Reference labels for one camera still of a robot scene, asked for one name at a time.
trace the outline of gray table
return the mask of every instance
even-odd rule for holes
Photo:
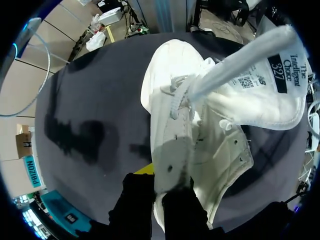
[[[151,162],[149,114],[141,85],[155,50],[189,42],[203,58],[222,59],[241,45],[202,33],[165,33],[118,41],[75,60],[48,81],[38,97],[35,131],[41,172],[89,217],[108,223],[122,180]],[[254,167],[227,191],[215,225],[230,230],[272,201],[286,200],[304,160],[307,120],[288,131],[243,126]],[[152,239],[164,239],[153,220]]]

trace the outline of shoe label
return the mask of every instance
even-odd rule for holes
[[[257,87],[272,88],[281,94],[302,97],[307,94],[307,58],[300,43],[251,66],[229,84],[237,91]]]

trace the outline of shoelace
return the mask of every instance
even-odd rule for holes
[[[182,107],[182,103],[188,104],[191,114],[194,116],[193,105],[198,99],[240,75],[251,65],[278,54],[298,39],[299,37],[292,26],[280,26],[262,34],[218,64],[204,67],[203,70],[206,71],[206,74],[203,74],[202,77],[195,73],[171,80],[171,92],[164,91],[174,96],[170,107],[171,118],[176,120],[179,117],[178,110]]]

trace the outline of white plastic bag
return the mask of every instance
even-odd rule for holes
[[[106,40],[106,35],[103,32],[98,31],[86,43],[86,49],[88,49],[89,52],[92,52],[98,48],[101,48],[104,45],[105,40]]]

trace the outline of qr code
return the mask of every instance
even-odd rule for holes
[[[254,84],[250,80],[249,76],[238,78],[238,81],[244,89],[249,89],[254,87]]]

